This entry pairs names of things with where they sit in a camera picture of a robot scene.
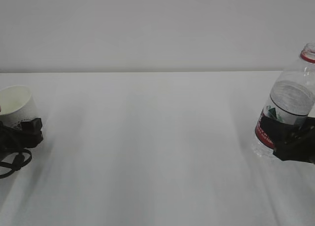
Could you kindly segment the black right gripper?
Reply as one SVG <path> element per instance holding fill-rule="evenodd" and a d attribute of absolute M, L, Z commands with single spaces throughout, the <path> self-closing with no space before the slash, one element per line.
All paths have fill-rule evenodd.
<path fill-rule="evenodd" d="M 315 163 L 315 119 L 299 125 L 278 122 L 266 116 L 259 119 L 259 141 L 282 161 Z"/>

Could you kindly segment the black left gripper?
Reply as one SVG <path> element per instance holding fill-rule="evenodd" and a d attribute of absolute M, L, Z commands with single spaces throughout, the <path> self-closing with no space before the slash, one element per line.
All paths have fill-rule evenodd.
<path fill-rule="evenodd" d="M 42 119 L 21 122 L 21 128 L 14 129 L 0 123 L 0 156 L 27 153 L 25 148 L 35 148 L 43 141 Z"/>

